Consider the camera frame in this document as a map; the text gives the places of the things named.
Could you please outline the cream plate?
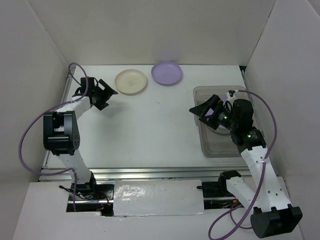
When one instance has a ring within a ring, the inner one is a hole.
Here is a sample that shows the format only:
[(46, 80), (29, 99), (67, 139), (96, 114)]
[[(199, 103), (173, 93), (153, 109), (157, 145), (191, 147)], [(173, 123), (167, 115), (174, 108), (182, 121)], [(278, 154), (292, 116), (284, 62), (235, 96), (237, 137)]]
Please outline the cream plate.
[(136, 69), (127, 69), (121, 71), (115, 77), (115, 86), (117, 90), (126, 95), (135, 95), (141, 92), (147, 86), (147, 76)]

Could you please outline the purple plate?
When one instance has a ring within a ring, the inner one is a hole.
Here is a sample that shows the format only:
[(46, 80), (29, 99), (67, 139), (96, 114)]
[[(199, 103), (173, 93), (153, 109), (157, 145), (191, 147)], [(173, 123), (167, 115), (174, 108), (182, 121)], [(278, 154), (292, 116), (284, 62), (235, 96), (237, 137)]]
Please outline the purple plate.
[(211, 107), (208, 112), (206, 113), (206, 116), (218, 116), (221, 113), (228, 113), (229, 111), (227, 110), (226, 107), (226, 100), (227, 99), (221, 99), (217, 105)]
[(176, 62), (161, 61), (152, 67), (151, 76), (160, 85), (172, 86), (183, 78), (183, 71)]

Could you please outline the blue plate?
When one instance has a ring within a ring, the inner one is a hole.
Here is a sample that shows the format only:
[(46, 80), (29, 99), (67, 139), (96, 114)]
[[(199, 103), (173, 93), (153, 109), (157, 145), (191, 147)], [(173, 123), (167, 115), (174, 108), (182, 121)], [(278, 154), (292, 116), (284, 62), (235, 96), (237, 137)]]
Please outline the blue plate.
[(218, 127), (217, 129), (213, 129), (212, 127), (208, 126), (208, 129), (211, 130), (213, 133), (221, 135), (221, 136), (229, 136), (230, 135), (230, 131), (226, 128)]

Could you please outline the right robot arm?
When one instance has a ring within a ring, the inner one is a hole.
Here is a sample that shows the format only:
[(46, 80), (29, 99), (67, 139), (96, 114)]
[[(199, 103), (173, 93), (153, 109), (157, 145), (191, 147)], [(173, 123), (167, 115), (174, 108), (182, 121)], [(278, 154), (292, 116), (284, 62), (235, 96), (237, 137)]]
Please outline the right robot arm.
[(254, 126), (252, 103), (236, 98), (236, 91), (227, 93), (227, 100), (214, 94), (207, 101), (189, 109), (198, 120), (216, 130), (223, 126), (244, 159), (256, 185), (253, 191), (236, 170), (220, 174), (218, 191), (232, 194), (246, 211), (234, 228), (222, 239), (230, 237), (250, 218), (250, 229), (260, 238), (291, 233), (303, 217), (301, 208), (293, 206), (279, 184), (269, 159), (272, 145), (267, 146), (259, 129)]

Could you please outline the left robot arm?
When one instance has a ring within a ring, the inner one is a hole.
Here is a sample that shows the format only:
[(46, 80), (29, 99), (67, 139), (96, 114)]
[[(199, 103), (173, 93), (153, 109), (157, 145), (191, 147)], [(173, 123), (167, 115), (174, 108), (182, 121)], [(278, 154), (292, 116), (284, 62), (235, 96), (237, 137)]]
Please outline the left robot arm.
[(118, 92), (113, 90), (102, 79), (80, 79), (78, 87), (72, 96), (72, 102), (55, 110), (46, 112), (43, 116), (44, 148), (57, 156), (71, 174), (72, 184), (68, 192), (84, 200), (96, 200), (101, 194), (94, 174), (86, 166), (80, 151), (80, 131), (78, 119), (92, 107), (105, 109), (107, 101)]

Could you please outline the clear plastic bin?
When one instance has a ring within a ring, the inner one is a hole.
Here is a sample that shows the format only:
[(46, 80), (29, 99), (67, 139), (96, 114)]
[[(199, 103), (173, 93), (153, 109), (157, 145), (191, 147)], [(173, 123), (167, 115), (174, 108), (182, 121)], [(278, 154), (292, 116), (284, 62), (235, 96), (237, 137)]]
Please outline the clear plastic bin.
[[(228, 90), (244, 90), (239, 85), (225, 86), (197, 86), (193, 90), (194, 105), (198, 106), (207, 101), (212, 95), (218, 95), (220, 99), (227, 99)], [(203, 154), (208, 158), (231, 158), (240, 157), (238, 147), (233, 143), (231, 135), (219, 135), (208, 129), (208, 126), (194, 117), (198, 127), (200, 145)]]

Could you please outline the white cover plate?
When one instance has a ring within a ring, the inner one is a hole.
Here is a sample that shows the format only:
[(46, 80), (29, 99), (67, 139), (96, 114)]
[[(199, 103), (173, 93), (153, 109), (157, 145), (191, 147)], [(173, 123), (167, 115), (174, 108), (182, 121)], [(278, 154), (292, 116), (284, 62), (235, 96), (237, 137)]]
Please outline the white cover plate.
[(205, 212), (200, 180), (116, 181), (116, 217), (192, 216)]

